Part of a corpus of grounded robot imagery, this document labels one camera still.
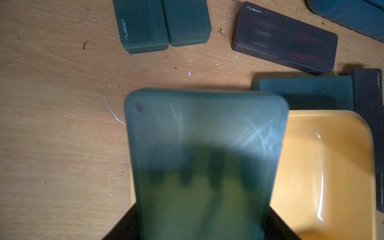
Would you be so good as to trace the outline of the green pencil case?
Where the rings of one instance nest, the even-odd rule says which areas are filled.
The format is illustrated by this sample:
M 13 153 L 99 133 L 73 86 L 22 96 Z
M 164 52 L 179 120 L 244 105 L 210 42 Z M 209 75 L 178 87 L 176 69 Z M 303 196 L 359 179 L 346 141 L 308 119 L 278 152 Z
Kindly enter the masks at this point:
M 140 238 L 261 240 L 289 106 L 252 91 L 125 99 Z
M 205 44 L 212 27 L 206 0 L 163 0 L 169 42 L 173 47 Z
M 349 76 L 264 78 L 253 81 L 251 89 L 284 97 L 290 110 L 354 110 Z
M 121 43 L 129 54 L 164 51 L 168 33 L 161 1 L 114 0 Z

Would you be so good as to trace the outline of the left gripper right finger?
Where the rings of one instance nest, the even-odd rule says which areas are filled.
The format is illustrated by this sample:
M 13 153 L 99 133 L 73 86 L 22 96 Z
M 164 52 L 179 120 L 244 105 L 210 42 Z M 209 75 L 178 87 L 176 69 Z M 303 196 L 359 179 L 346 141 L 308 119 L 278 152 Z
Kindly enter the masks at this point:
M 264 240 L 300 240 L 299 236 L 270 207 L 264 224 Z

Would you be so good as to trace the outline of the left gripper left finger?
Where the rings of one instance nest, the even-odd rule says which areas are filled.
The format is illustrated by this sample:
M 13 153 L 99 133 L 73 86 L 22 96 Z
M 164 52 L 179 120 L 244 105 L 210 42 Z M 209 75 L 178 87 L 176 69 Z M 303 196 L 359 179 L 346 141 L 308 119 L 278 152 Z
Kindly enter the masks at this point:
M 134 204 L 103 240 L 139 240 L 140 227 L 137 205 Z

